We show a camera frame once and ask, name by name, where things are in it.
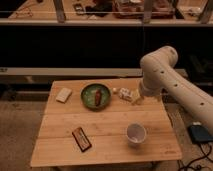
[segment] green bowl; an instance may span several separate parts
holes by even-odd
[[[101,91],[101,101],[98,106],[95,105],[95,93],[97,90]],[[110,102],[110,90],[103,84],[90,84],[86,86],[81,92],[81,100],[83,104],[92,110],[99,110],[106,107]]]

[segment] wooden table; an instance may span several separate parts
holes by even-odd
[[[146,97],[140,105],[120,99],[112,93],[110,104],[94,112],[82,104],[82,89],[91,83],[134,90],[140,79],[55,81],[32,154],[31,166],[75,166],[90,164],[136,163],[181,159],[181,150],[161,100]],[[61,88],[73,90],[65,104],[55,100]],[[130,123],[147,129],[147,139],[138,148],[130,148],[125,136]],[[82,153],[72,136],[81,126],[92,148]]]

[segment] dark background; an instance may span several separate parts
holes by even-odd
[[[0,26],[0,67],[138,68],[141,57],[164,45],[212,59],[211,27]]]

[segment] small wooden block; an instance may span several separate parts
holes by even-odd
[[[71,95],[72,90],[68,88],[62,88],[56,96],[56,100],[62,103],[65,103],[68,97]]]
[[[84,133],[83,129],[81,127],[76,128],[72,135],[74,136],[78,146],[80,147],[81,151],[84,152],[90,147],[92,147],[92,144],[88,140],[86,134]]]

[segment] chocolate bar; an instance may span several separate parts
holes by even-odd
[[[82,152],[84,152],[87,149],[89,149],[90,147],[92,147],[92,144],[88,140],[86,134],[84,133],[84,131],[81,127],[76,128],[72,132],[72,135],[74,136],[74,138]]]

